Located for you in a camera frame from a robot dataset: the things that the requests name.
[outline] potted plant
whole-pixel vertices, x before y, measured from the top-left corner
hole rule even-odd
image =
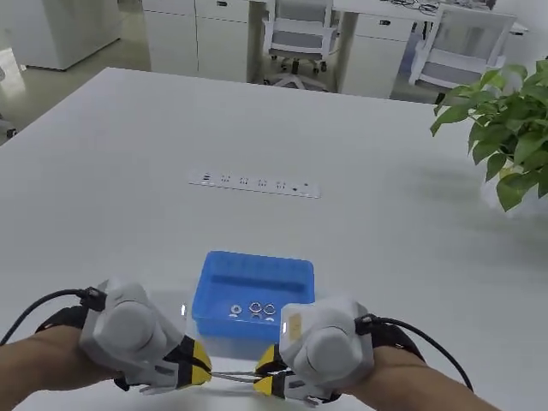
[[[510,94],[503,94],[505,69],[521,77],[521,88]],[[476,164],[486,160],[485,181],[508,211],[528,192],[530,198],[533,188],[537,202],[548,194],[548,61],[537,62],[533,75],[519,65],[503,70],[488,71],[480,81],[449,92],[445,101],[458,103],[443,111],[444,102],[436,107],[431,131],[436,135],[444,124],[474,121],[468,153]]]

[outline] metal nut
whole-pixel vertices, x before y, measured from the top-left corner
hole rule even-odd
[[[237,314],[241,313],[241,307],[239,305],[235,304],[234,306],[232,306],[230,308],[230,312],[237,315]]]
[[[263,310],[263,307],[260,305],[260,302],[254,301],[249,304],[249,311],[252,313],[260,313]]]
[[[266,315],[274,315],[276,313],[276,308],[274,307],[274,304],[266,304],[263,311]]]

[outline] white chair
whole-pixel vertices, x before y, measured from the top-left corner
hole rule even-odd
[[[2,81],[5,78],[6,74],[3,72],[2,68],[0,68],[0,81]],[[17,134],[17,130],[13,126],[11,122],[6,122],[2,114],[0,114],[0,128],[4,128],[6,130],[6,135],[8,136],[8,139],[11,139],[14,135]]]
[[[514,15],[440,4],[426,41],[417,44],[409,83],[422,80],[452,89],[474,83],[489,69],[500,69],[514,22]]]
[[[265,84],[277,81],[273,86],[284,87],[294,84],[306,90],[307,86],[326,90],[326,85],[298,75],[299,61],[308,60],[314,66],[314,73],[327,70],[326,59],[333,50],[337,37],[337,25],[333,22],[333,0],[269,0],[266,4],[268,19],[265,25],[263,52],[284,57],[282,65],[293,60],[291,73],[283,73]]]

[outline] floor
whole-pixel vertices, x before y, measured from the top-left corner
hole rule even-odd
[[[66,72],[18,67],[9,42],[0,30],[0,67],[6,78],[0,82],[0,113],[22,130],[42,116],[74,90],[89,81],[105,67],[150,71],[150,57],[146,42],[146,28],[142,8],[138,0],[121,0],[122,38],[98,51]],[[277,65],[264,64],[269,72]],[[301,72],[307,75],[311,67],[303,65]],[[329,78],[329,71],[319,79]],[[392,98],[433,103],[437,93],[423,87],[410,86],[404,70],[398,76]],[[5,135],[0,133],[0,144]]]

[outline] power strip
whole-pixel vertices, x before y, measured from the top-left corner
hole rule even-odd
[[[188,183],[207,187],[232,188],[256,193],[295,195],[319,199],[319,186],[311,182],[292,182],[281,178],[251,177],[230,173],[194,170],[188,175]]]

